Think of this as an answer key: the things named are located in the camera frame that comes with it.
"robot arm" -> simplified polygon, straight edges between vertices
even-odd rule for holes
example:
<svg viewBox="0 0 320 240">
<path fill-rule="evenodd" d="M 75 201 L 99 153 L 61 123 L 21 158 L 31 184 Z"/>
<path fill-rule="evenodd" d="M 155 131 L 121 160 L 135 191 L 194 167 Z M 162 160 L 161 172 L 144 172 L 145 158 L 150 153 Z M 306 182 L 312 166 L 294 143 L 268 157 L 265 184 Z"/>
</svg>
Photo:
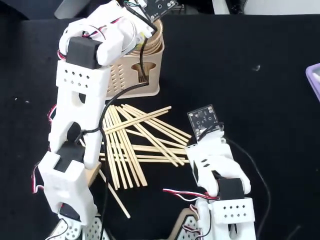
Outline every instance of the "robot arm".
<svg viewBox="0 0 320 240">
<path fill-rule="evenodd" d="M 250 180 L 234 161 L 213 107 L 188 113 L 197 144 L 186 148 L 193 176 L 199 187 L 219 200 L 196 201 L 198 227 L 205 240 L 255 240 Z"/>
<path fill-rule="evenodd" d="M 168 8 L 176 4 L 172 0 L 163 2 Z M 110 65 L 155 32 L 150 21 L 161 15 L 148 17 L 146 8 L 143 0 L 131 1 L 126 7 L 112 0 L 89 17 L 70 23 L 59 41 L 56 115 L 49 134 L 50 151 L 38 168 L 51 210 L 78 229 L 90 225 L 97 214 L 85 169 L 95 168 L 99 161 L 100 118 Z M 79 94 L 85 95 L 85 103 L 80 101 Z M 78 123 L 82 130 L 93 130 L 83 136 L 86 148 L 67 141 L 73 123 Z"/>
</svg>

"purple container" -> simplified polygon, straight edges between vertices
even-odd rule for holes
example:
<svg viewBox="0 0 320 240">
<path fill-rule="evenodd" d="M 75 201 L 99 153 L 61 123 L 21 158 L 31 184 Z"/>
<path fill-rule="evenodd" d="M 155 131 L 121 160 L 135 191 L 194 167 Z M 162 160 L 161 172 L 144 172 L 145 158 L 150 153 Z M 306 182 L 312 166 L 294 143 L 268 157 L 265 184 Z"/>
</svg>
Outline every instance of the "purple container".
<svg viewBox="0 0 320 240">
<path fill-rule="evenodd" d="M 313 91 L 320 101 L 320 63 L 309 66 L 305 70 L 305 74 L 309 80 L 311 87 L 313 88 Z"/>
</svg>

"black table surface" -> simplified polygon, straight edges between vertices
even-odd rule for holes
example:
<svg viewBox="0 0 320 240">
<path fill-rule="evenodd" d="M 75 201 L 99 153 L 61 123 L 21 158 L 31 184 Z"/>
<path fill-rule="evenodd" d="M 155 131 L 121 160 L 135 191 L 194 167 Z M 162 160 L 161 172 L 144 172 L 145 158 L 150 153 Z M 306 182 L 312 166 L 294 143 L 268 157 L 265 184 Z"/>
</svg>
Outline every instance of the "black table surface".
<svg viewBox="0 0 320 240">
<path fill-rule="evenodd" d="M 319 223 L 320 104 L 305 70 L 320 62 L 320 15 L 165 16 L 160 92 L 119 100 L 192 133 L 186 113 L 213 104 L 226 135 L 255 159 L 272 194 L 262 240 L 315 236 Z M 56 102 L 58 41 L 68 20 L 0 23 L 0 233 L 44 239 L 58 218 L 31 171 L 48 149 L 47 112 Z M 256 226 L 267 196 L 249 159 L 233 155 L 251 180 Z M 148 187 L 119 190 L 126 219 L 109 198 L 106 226 L 118 239 L 167 238 L 188 203 L 162 188 L 196 191 L 190 166 L 143 163 Z M 99 209 L 104 193 L 91 187 Z"/>
</svg>

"perforated wooden container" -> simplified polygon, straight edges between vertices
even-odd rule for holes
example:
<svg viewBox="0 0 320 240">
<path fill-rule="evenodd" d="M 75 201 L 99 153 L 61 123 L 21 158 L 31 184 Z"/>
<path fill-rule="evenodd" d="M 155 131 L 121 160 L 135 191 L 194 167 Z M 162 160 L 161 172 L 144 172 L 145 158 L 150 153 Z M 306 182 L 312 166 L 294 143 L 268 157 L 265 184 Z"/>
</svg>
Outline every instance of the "perforated wooden container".
<svg viewBox="0 0 320 240">
<path fill-rule="evenodd" d="M 159 35 L 155 36 L 155 39 L 150 39 L 151 47 L 148 46 L 147 43 L 146 47 L 149 48 L 145 49 L 145 55 L 143 56 L 143 68 L 149 80 L 149 85 L 131 90 L 120 98 L 154 96 L 159 92 L 161 61 L 162 54 L 165 49 L 165 43 L 162 36 L 162 23 L 159 22 L 157 27 L 159 29 Z M 111 99 L 120 91 L 145 81 L 142 76 L 140 57 L 138 53 L 139 51 L 135 50 L 132 54 L 120 58 L 111 66 L 111 76 L 106 93 L 106 99 Z"/>
</svg>

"black circuit board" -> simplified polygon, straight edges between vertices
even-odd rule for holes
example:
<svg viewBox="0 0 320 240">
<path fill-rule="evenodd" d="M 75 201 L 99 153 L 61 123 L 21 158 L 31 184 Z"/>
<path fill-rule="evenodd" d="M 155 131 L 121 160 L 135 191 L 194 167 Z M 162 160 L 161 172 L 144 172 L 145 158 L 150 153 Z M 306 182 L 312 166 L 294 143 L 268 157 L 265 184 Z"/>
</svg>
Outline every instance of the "black circuit board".
<svg viewBox="0 0 320 240">
<path fill-rule="evenodd" d="M 219 129 L 219 122 L 212 105 L 204 106 L 197 110 L 188 112 L 189 121 L 191 123 L 194 135 L 198 140 L 201 133 L 207 128 L 214 126 Z"/>
<path fill-rule="evenodd" d="M 143 8 L 143 11 L 152 23 L 177 4 L 175 0 L 145 0 L 145 2 L 146 7 Z"/>
</svg>

